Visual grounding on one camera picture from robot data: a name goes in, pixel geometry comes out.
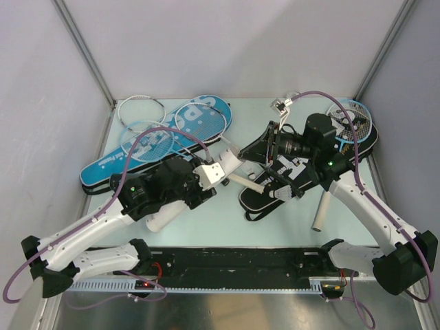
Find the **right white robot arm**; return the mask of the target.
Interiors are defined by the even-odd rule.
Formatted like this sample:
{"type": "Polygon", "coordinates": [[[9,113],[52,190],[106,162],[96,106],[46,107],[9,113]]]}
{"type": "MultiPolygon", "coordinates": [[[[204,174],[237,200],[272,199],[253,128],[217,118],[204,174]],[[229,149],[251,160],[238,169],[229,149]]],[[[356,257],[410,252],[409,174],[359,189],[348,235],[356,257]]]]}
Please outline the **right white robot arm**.
{"type": "Polygon", "coordinates": [[[305,169],[313,185],[339,199],[370,232],[377,247],[341,239],[324,245],[327,252],[317,260],[323,274],[332,276],[341,268],[368,274],[392,295],[407,292],[426,278],[428,294],[433,295],[436,236],[406,223],[368,189],[360,178],[358,159],[347,158],[335,147],[336,132],[332,119],[323,113],[309,115],[301,134],[285,132],[271,121],[260,137],[239,151],[239,158],[260,164],[271,176],[276,173],[270,165],[279,155],[307,159],[305,169]]]}

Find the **shuttlecock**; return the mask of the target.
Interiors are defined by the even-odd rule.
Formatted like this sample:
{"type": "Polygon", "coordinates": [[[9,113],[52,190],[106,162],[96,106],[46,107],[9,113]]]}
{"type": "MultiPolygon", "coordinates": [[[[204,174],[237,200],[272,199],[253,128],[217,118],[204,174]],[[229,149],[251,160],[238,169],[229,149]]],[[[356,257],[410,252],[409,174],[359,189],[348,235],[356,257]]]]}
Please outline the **shuttlecock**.
{"type": "Polygon", "coordinates": [[[290,185],[286,185],[279,189],[269,191],[269,196],[273,199],[286,202],[292,199],[294,194],[292,192],[292,187],[290,185]]]}
{"type": "Polygon", "coordinates": [[[256,179],[256,174],[255,174],[255,170],[254,170],[254,167],[253,167],[252,163],[245,162],[241,166],[241,170],[248,176],[248,178],[250,180],[255,180],[256,179]]]}

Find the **white shuttlecock tube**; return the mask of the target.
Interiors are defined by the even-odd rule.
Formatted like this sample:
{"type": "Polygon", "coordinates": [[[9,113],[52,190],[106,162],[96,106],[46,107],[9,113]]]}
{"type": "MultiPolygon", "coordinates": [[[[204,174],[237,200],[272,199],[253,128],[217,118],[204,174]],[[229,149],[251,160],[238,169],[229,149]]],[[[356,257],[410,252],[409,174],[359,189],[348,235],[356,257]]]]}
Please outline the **white shuttlecock tube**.
{"type": "MultiPolygon", "coordinates": [[[[222,182],[229,178],[229,176],[231,176],[231,174],[243,164],[243,161],[238,158],[238,154],[239,149],[235,145],[229,145],[214,158],[214,163],[220,163],[225,172],[226,178],[222,182]]],[[[199,185],[199,177],[197,175],[195,176],[196,182],[191,186],[191,189],[188,192],[185,192],[177,201],[166,203],[158,212],[146,217],[146,226],[151,232],[157,233],[161,231],[181,213],[187,210],[192,210],[197,206],[200,206],[209,198],[215,196],[215,187],[220,183],[209,190],[202,190],[199,185]]]]}

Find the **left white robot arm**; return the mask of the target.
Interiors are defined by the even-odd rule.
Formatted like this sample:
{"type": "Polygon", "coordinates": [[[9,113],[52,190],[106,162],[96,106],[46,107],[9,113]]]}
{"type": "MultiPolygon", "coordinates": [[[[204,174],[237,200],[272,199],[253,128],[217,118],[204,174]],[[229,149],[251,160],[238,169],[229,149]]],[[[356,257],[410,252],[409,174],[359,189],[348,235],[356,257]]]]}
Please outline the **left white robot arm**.
{"type": "Polygon", "coordinates": [[[214,185],[225,173],[220,164],[172,157],[150,173],[112,175],[114,194],[91,214],[44,239],[29,236],[21,246],[34,280],[41,279],[42,297],[51,298],[80,279],[108,273],[147,273],[153,255],[142,239],[116,247],[93,249],[107,235],[164,206],[180,201],[194,209],[215,196],[214,185]]]}

